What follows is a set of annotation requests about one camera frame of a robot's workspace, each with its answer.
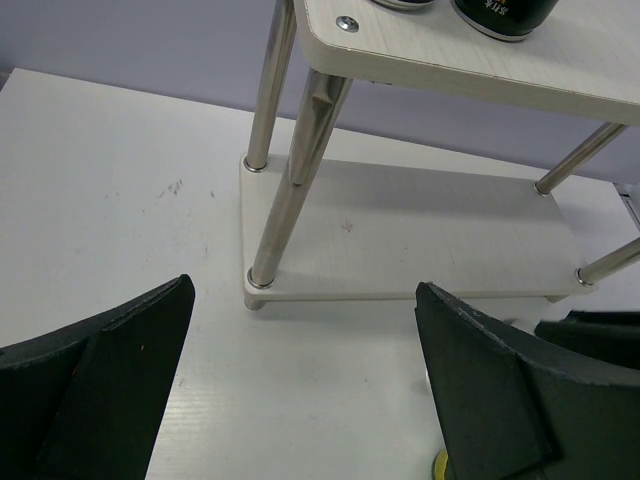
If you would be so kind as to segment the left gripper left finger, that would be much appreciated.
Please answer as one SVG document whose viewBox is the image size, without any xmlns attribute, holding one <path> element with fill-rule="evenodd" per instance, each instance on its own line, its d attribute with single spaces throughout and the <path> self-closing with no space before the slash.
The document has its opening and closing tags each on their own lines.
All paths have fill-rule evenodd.
<svg viewBox="0 0 640 480">
<path fill-rule="evenodd" d="M 145 478 L 194 303 L 183 274 L 3 347 L 2 478 Z"/>
</svg>

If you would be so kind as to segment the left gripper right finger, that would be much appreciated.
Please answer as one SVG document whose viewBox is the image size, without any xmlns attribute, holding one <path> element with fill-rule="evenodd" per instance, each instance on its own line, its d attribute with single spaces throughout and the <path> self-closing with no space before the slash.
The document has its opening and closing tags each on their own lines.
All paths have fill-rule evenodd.
<svg viewBox="0 0 640 480">
<path fill-rule="evenodd" d="M 415 316 L 455 479 L 638 477 L 637 313 L 525 332 L 422 283 Z"/>
</svg>

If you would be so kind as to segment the green bottle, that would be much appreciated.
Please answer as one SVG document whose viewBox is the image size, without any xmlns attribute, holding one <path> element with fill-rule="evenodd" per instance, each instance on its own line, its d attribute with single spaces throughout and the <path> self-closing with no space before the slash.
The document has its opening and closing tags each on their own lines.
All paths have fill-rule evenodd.
<svg viewBox="0 0 640 480">
<path fill-rule="evenodd" d="M 435 456 L 431 466 L 432 480 L 455 480 L 450 467 L 449 455 L 446 449 L 441 449 Z"/>
</svg>

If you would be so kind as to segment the white two-tier shelf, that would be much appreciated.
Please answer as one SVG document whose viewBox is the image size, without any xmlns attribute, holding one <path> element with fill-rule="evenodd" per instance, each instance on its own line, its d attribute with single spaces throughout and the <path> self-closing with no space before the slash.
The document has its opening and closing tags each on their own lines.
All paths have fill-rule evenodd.
<svg viewBox="0 0 640 480">
<path fill-rule="evenodd" d="M 639 122 L 639 5 L 560 1 L 519 42 L 373 1 L 279 1 L 241 164 L 245 303 L 407 299 L 421 281 L 463 298 L 558 301 L 636 263 L 631 241 L 595 261 L 577 218 L 611 188 L 576 170 Z M 541 178 L 429 149 L 412 168 L 324 157 L 356 79 L 597 119 Z"/>
</svg>

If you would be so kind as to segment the black can right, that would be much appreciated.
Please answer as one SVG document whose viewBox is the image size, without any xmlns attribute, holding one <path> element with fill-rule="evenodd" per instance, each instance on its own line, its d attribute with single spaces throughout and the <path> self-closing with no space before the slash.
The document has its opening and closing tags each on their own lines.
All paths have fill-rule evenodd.
<svg viewBox="0 0 640 480">
<path fill-rule="evenodd" d="M 519 42 L 551 14 L 558 0 L 453 0 L 454 11 L 477 31 L 497 40 Z"/>
</svg>

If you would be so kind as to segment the black can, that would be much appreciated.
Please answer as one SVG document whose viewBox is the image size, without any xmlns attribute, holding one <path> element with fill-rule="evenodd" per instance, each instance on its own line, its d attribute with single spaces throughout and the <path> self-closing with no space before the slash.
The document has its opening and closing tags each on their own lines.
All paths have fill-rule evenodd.
<svg viewBox="0 0 640 480">
<path fill-rule="evenodd" d="M 419 11 L 430 6 L 434 0 L 373 0 L 374 3 L 396 11 Z"/>
<path fill-rule="evenodd" d="M 477 31 L 497 40 L 519 42 L 551 14 L 558 0 L 453 0 L 454 11 Z"/>
</svg>

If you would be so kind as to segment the black can left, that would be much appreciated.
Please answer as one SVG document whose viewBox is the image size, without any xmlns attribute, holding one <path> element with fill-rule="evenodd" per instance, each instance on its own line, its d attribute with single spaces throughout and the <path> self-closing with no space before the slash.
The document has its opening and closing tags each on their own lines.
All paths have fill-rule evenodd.
<svg viewBox="0 0 640 480">
<path fill-rule="evenodd" d="M 430 6 L 434 0 L 373 0 L 374 3 L 396 11 L 419 11 Z"/>
</svg>

